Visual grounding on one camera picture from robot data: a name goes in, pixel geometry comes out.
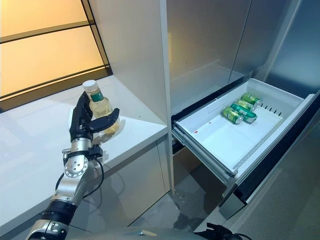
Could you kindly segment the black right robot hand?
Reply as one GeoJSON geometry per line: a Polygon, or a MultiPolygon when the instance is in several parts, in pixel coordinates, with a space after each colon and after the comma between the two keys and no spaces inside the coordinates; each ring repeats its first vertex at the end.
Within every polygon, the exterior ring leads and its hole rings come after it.
{"type": "Polygon", "coordinates": [[[194,234],[207,240],[227,240],[233,233],[222,225],[207,222],[206,230],[194,234]]]}

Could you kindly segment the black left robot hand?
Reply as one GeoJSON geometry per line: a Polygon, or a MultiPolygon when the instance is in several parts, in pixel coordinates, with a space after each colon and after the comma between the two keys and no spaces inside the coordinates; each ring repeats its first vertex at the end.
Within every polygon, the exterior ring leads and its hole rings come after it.
{"type": "Polygon", "coordinates": [[[112,113],[92,120],[93,111],[89,106],[90,99],[84,91],[79,97],[72,112],[71,126],[69,128],[70,142],[85,138],[93,140],[93,134],[106,130],[116,123],[120,109],[115,108],[112,113]]]}

